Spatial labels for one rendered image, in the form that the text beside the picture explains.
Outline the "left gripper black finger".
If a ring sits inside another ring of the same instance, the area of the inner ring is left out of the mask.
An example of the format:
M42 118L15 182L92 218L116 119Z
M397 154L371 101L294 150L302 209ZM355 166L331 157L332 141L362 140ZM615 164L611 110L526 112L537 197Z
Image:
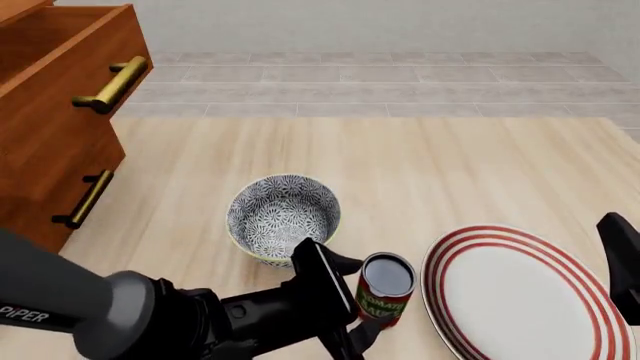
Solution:
M380 332L385 329L392 318L369 318L362 320L348 332L355 353L365 353L376 341Z
M336 271L341 276L353 275L359 272L364 263L362 260L344 257L339 254L332 254L332 260Z

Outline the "white plate with red rings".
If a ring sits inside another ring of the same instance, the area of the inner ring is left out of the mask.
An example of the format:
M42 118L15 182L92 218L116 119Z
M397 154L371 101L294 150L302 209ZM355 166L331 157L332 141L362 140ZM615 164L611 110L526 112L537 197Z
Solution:
M532 233L453 230L431 245L420 278L430 320L458 360L639 360L594 273Z

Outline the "wooden cabinet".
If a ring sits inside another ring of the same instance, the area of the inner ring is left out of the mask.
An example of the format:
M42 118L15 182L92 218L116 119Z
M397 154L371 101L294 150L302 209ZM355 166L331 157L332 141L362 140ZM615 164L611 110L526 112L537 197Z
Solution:
M0 24L49 5L56 4L43 0L18 14L2 15ZM47 161L86 156L91 151L123 149L111 124L116 112L110 116L29 116L15 122L0 122L0 191L9 188L17 176Z

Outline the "closed wooden drawer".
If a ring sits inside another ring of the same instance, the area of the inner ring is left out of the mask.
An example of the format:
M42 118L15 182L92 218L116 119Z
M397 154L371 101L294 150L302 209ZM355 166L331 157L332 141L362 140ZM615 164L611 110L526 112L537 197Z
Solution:
M83 176L114 172L125 158L122 148L91 151L68 160L52 160L21 174L0 191L0 229L24 237L46 251L57 253L68 241L71 230L53 224L53 215L72 212L89 184Z

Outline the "patterned blue-white bowl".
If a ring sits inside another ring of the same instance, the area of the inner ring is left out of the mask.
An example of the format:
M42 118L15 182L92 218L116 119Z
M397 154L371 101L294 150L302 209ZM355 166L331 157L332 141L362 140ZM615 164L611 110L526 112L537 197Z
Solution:
M233 242L258 262L290 268L304 239L327 244L341 220L334 192L317 179L278 174L258 179L231 201L226 227Z

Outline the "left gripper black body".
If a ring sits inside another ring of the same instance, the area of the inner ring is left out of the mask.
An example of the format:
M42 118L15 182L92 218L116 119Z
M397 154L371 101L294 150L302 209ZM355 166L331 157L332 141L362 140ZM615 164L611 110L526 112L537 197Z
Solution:
M334 360L364 360L347 326L357 320L355 300L324 245L307 238L291 257L296 312L306 335L318 338Z

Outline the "open wooden drawer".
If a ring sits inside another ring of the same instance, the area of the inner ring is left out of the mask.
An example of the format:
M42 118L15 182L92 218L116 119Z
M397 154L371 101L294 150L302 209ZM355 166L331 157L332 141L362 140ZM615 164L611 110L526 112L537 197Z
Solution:
M0 24L0 122L29 116L98 114L74 107L74 96L96 95L113 77L109 65L135 56L153 68L133 5L37 8Z

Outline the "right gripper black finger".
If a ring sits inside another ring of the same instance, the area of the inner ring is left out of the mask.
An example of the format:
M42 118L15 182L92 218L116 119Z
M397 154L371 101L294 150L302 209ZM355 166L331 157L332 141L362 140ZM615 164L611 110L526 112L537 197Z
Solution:
M640 319L640 231L608 212L596 225L609 269L609 297L625 319Z

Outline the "red tomato sauce tin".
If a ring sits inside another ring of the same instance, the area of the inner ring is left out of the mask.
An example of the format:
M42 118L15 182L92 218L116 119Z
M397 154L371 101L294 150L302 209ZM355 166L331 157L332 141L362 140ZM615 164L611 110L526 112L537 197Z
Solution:
M380 320L381 329L395 326L415 289L417 275L397 254L378 252L364 260L355 300L363 320Z

